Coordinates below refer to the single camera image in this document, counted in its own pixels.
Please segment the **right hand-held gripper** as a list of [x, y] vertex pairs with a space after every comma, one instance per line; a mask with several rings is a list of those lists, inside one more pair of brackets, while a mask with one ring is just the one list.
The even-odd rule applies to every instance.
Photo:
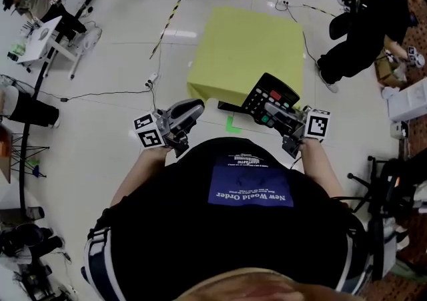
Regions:
[[330, 124], [329, 111], [304, 107], [302, 110], [289, 112], [270, 102], [265, 103], [264, 109], [275, 119], [274, 128], [282, 136], [282, 149], [293, 158], [297, 157], [304, 138], [319, 141], [326, 138]]

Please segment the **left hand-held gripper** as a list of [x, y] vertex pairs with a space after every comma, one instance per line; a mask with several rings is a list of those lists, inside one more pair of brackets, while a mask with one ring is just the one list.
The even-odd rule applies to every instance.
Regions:
[[178, 158], [189, 149], [187, 135], [203, 112], [201, 99], [185, 99], [135, 119], [134, 131], [143, 149], [171, 148]]

